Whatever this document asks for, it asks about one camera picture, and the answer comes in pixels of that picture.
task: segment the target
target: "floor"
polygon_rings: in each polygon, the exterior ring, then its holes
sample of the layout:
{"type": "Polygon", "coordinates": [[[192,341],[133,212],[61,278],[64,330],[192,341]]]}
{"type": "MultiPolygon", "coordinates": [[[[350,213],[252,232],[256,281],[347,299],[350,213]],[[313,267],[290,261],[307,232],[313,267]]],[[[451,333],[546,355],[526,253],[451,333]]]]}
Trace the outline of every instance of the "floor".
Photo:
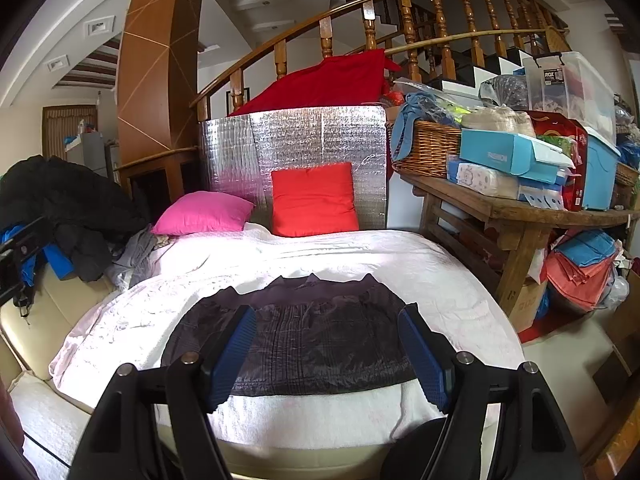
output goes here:
{"type": "Polygon", "coordinates": [[[609,415],[593,373],[611,353],[603,329],[609,313],[593,315],[523,345],[525,357],[538,364],[574,436],[584,449],[609,415]]]}

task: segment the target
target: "red mat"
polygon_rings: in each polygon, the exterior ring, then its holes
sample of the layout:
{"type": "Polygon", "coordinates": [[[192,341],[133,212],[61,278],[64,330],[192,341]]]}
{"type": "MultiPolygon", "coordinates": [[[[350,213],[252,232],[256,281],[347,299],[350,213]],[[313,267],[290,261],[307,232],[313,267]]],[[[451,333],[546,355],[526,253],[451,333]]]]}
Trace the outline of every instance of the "red mat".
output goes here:
{"type": "Polygon", "coordinates": [[[521,343],[528,343],[539,337],[547,335],[554,330],[557,330],[561,326],[574,322],[580,319],[580,314],[572,314],[559,308],[549,308],[549,312],[542,319],[537,319],[533,322],[533,325],[526,330],[518,333],[521,343]]]}

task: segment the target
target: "blue gripper pad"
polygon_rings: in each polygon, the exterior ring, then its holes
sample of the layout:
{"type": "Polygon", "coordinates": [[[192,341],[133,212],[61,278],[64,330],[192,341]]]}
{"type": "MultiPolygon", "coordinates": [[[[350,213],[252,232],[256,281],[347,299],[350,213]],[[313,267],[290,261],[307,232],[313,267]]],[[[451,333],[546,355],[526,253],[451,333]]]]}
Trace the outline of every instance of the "blue gripper pad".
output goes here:
{"type": "Polygon", "coordinates": [[[453,390],[454,368],[447,356],[447,349],[440,348],[442,342],[437,336],[444,336],[429,329],[415,303],[407,305],[398,314],[398,334],[424,396],[442,413],[447,413],[453,390]]]}
{"type": "Polygon", "coordinates": [[[240,368],[254,340],[255,330],[255,310],[248,308],[244,314],[242,314],[231,336],[229,336],[210,375],[210,391],[207,404],[209,405],[211,413],[215,411],[219,404],[222,404],[228,399],[231,388],[238,378],[240,368]]]}

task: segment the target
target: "blue plastic box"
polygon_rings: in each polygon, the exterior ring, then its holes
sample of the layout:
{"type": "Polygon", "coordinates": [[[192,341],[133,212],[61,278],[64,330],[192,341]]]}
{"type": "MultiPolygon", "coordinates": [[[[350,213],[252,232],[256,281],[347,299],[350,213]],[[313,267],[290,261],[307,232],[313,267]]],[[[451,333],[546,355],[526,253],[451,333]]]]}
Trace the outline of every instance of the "blue plastic box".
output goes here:
{"type": "Polygon", "coordinates": [[[556,181],[561,166],[574,166],[557,146],[521,134],[487,130],[462,130],[460,158],[548,184],[556,181]]]}
{"type": "Polygon", "coordinates": [[[587,126],[585,129],[589,138],[582,207],[606,211],[611,204],[620,152],[605,142],[592,128],[587,126]]]}

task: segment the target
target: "wooden staircase railing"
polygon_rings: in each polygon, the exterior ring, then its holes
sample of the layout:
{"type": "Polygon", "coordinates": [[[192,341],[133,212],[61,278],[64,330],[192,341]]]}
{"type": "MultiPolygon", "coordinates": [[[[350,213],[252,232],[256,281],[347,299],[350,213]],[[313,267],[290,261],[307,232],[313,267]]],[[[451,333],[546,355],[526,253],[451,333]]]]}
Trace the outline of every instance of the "wooden staircase railing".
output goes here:
{"type": "Polygon", "coordinates": [[[250,52],[233,66],[229,67],[211,83],[206,85],[191,103],[196,107],[198,120],[207,121],[211,118],[210,96],[218,92],[224,85],[230,83],[234,111],[244,104],[243,71],[253,63],[262,59],[270,52],[274,52],[275,78],[280,79],[287,73],[287,42],[300,35],[315,29],[319,29],[320,48],[322,57],[333,55],[333,31],[332,20],[343,16],[348,12],[360,9],[364,25],[365,44],[351,51],[352,53],[363,50],[372,50],[383,44],[388,56],[399,52],[406,52],[408,56],[408,71],[412,79],[421,80],[418,66],[418,53],[425,49],[430,66],[430,78],[436,71],[433,48],[440,49],[440,65],[442,76],[447,79],[456,79],[456,66],[451,53],[450,44],[462,39],[471,40],[471,61],[477,66],[484,66],[484,53],[479,38],[493,36],[495,52],[498,56],[506,57],[507,38],[513,36],[513,44],[522,50],[526,47],[523,36],[529,37],[529,49],[532,55],[539,54],[546,49],[540,38],[546,38],[549,30],[558,30],[563,34],[565,23],[546,8],[539,0],[515,0],[518,3],[518,12],[513,7],[513,0],[502,0],[506,14],[509,17],[511,28],[501,28],[498,12],[495,9],[494,0],[484,0],[484,6],[490,19],[491,28],[479,30],[476,21],[476,13],[472,8],[471,0],[461,0],[466,17],[466,32],[452,34],[447,25],[445,9],[442,0],[431,0],[433,12],[422,9],[418,12],[411,0],[399,0],[400,16],[402,18],[401,30],[387,34],[382,38],[376,38],[375,19],[376,3],[387,0],[352,0],[333,9],[327,10],[305,20],[299,25],[286,30],[279,36],[272,38],[250,52]],[[393,46],[392,40],[398,36],[404,36],[404,45],[393,46]]]}

